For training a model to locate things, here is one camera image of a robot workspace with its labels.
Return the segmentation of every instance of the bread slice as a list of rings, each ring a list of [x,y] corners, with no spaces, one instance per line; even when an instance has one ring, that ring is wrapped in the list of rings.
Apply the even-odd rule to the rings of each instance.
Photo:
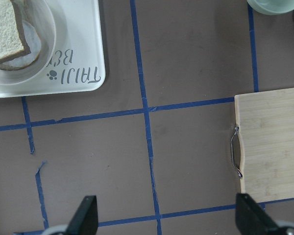
[[[41,52],[41,40],[39,35],[37,34],[36,29],[25,20],[23,20],[23,29],[31,53],[0,64],[0,70],[21,70],[38,59]]]
[[[11,0],[0,0],[0,64],[29,53],[18,6]]]

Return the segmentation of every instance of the blue tape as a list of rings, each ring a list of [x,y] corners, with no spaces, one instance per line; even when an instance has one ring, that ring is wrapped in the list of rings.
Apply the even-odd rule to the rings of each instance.
[[[15,125],[7,125],[0,126],[0,131],[11,131],[11,130],[19,130],[27,128],[26,124],[15,124]]]
[[[254,14],[253,9],[249,4],[248,7],[248,21],[249,21],[249,37],[250,37],[250,49],[251,49],[251,62],[253,68],[253,80],[254,80],[254,92],[259,92],[258,84],[258,70],[257,70],[257,56],[256,56],[256,39],[254,29]]]
[[[130,218],[130,219],[119,219],[119,220],[113,220],[113,221],[107,221],[107,222],[100,222],[99,227],[144,222],[144,221],[150,221],[150,220],[156,220],[156,217],[152,215],[152,216],[143,216],[143,217]]]
[[[294,201],[294,197],[293,198],[287,198],[287,199],[281,199],[281,200],[268,201],[268,202],[265,202],[265,203],[266,204],[272,204],[272,203],[288,202],[288,201]]]
[[[92,115],[77,116],[77,117],[65,117],[60,120],[51,119],[51,120],[43,120],[43,121],[34,121],[31,123],[31,126],[35,127],[35,126],[54,125],[54,124],[76,122],[76,121],[87,121],[87,120],[94,120],[94,119],[101,119],[101,118],[112,118],[112,117],[120,117],[120,116],[126,116],[126,115],[142,114],[143,112],[144,112],[143,109],[132,109],[132,110],[117,111],[117,112],[103,113],[103,114],[92,114]]]
[[[157,234],[162,235],[160,209],[159,209],[159,204],[158,204],[158,199],[157,199],[155,180],[154,180],[154,175],[153,175],[153,167],[152,167],[153,151],[152,151],[152,141],[151,141],[150,120],[149,120],[149,108],[148,108],[146,88],[145,88],[145,82],[144,82],[143,62],[142,62],[142,55],[141,55],[141,46],[140,46],[140,41],[139,41],[139,32],[138,32],[135,0],[130,0],[130,7],[131,7],[131,16],[132,16],[132,25],[133,25],[137,70],[138,70],[138,77],[139,77],[141,96],[142,96],[142,102],[143,102],[143,109],[144,109],[144,117],[145,117],[146,140],[147,140],[148,156],[149,156],[149,168],[150,168],[150,178],[151,178],[151,186],[152,186],[152,196],[153,196],[153,204],[154,204],[155,215],[156,215],[156,220],[157,220]]]
[[[259,203],[259,205],[264,211],[266,210],[266,204],[264,202]]]
[[[179,217],[179,216],[185,216],[185,215],[191,215],[191,214],[202,214],[207,212],[218,212],[218,211],[225,211],[225,210],[232,210],[232,209],[235,209],[235,205],[210,207],[210,208],[203,208],[198,210],[168,213],[168,214],[163,214],[162,218],[172,218],[172,217]]]
[[[33,231],[33,232],[24,232],[24,233],[13,233],[13,235],[41,235],[44,231]]]
[[[35,178],[36,178],[36,185],[37,185],[37,190],[38,190],[38,196],[39,196],[39,202],[40,202],[40,209],[41,209],[41,214],[44,219],[44,228],[47,229],[49,228],[49,223],[48,223],[48,217],[47,217],[47,212],[46,212],[46,207],[45,207],[45,200],[44,200],[44,194],[43,194],[43,188],[41,186],[41,178],[40,178],[40,170],[43,167],[43,165],[46,163],[46,161],[43,161],[38,168]]]
[[[31,129],[30,117],[29,117],[28,106],[27,106],[25,96],[22,97],[22,105],[23,105],[24,118],[25,118],[25,122],[26,122],[30,153],[33,154],[35,151],[34,138],[33,138],[33,132]]]
[[[234,97],[222,98],[222,99],[209,99],[209,100],[195,101],[195,102],[188,102],[188,103],[181,103],[181,104],[162,105],[162,106],[150,107],[149,111],[156,112],[160,110],[183,109],[183,108],[189,108],[189,107],[222,104],[222,103],[230,103],[230,102],[234,102]]]

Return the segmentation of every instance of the white tray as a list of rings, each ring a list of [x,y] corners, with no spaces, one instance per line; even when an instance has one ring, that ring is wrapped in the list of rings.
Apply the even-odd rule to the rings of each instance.
[[[0,98],[93,91],[104,82],[98,0],[47,3],[57,30],[52,59],[36,78],[17,85],[0,85]]]

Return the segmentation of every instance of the bamboo cutting board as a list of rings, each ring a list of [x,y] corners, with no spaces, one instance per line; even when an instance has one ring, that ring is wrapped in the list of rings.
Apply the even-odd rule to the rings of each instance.
[[[294,88],[235,96],[241,191],[257,202],[294,197]]]

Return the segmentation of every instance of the cutting board handle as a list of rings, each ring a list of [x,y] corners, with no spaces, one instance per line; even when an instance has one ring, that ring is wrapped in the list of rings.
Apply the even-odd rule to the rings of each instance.
[[[230,145],[231,145],[231,160],[232,160],[232,165],[233,165],[234,168],[236,169],[236,171],[237,171],[237,173],[238,173],[238,176],[239,176],[239,178],[241,179],[241,178],[243,178],[243,174],[241,173],[240,168],[237,167],[237,165],[236,165],[236,163],[235,163],[235,158],[234,158],[234,145],[233,145],[234,138],[235,138],[236,136],[238,136],[239,130],[240,130],[239,126],[236,126],[236,127],[234,128],[234,134],[233,134],[233,136],[232,136],[232,138],[231,138]]]

